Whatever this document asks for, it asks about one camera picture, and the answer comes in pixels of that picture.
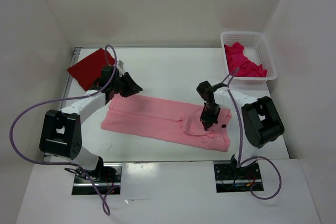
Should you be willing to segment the pink t-shirt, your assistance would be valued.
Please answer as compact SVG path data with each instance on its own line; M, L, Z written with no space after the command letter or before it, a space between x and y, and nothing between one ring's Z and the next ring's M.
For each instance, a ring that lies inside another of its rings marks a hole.
M116 95L110 102L103 130L154 138L171 143L228 152L227 126L232 118L229 109L221 109L218 122L205 130L201 121L203 106L133 95Z

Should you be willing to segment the dark red t-shirt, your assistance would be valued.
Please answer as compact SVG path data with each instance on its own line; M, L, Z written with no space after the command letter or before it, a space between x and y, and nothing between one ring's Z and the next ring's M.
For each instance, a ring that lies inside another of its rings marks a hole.
M115 59L107 52L107 59L109 64L114 65ZM101 69L108 64L104 49L100 48L85 57L83 60L80 60L73 66L67 69L68 73L77 80L79 85L85 90L93 85L101 74Z

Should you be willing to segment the magenta t-shirt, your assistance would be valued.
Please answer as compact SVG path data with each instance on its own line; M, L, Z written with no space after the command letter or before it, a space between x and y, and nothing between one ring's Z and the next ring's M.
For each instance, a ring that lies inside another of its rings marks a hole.
M229 72L239 68L237 77L249 77L249 78L264 78L267 76L267 70L263 68L263 65L257 65L250 61L243 53L244 46L239 42L232 44L231 46L224 45L226 54L226 60Z

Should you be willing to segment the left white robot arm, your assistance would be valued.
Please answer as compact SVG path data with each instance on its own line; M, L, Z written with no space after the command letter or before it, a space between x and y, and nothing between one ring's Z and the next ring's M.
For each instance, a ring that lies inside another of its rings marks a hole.
M103 180L112 170L104 166L100 156L82 146L81 125L116 95L127 98L141 91L142 88L124 71L122 61L102 67L101 76L94 81L84 98L59 111L49 110L45 114L39 149L78 165L74 172L79 177L87 176L93 182Z

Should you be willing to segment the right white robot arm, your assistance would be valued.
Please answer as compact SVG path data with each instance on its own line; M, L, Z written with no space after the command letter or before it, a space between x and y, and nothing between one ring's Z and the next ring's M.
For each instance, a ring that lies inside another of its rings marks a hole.
M232 90L224 83L201 82L197 92L205 101L200 121L205 130L213 125L227 126L219 121L225 109L233 110L238 119L239 148L231 157L230 172L243 178L257 159L258 150L283 135L285 128L277 109L268 96L256 98Z

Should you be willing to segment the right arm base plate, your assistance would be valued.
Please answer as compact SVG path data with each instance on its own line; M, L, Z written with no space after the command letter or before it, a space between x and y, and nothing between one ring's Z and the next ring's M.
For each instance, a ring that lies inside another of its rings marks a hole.
M214 162L217 193L264 191L259 165L254 162L243 170L236 170L230 161Z

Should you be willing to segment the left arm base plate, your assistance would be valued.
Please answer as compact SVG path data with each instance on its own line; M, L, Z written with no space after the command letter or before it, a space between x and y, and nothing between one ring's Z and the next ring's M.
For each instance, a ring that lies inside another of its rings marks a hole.
M92 178L98 191L102 194L119 195L121 192L121 163L105 163L107 173L101 178ZM79 169L65 168L65 171L74 174L74 181L72 186L72 195L96 195L97 192L93 188L91 182L86 175Z

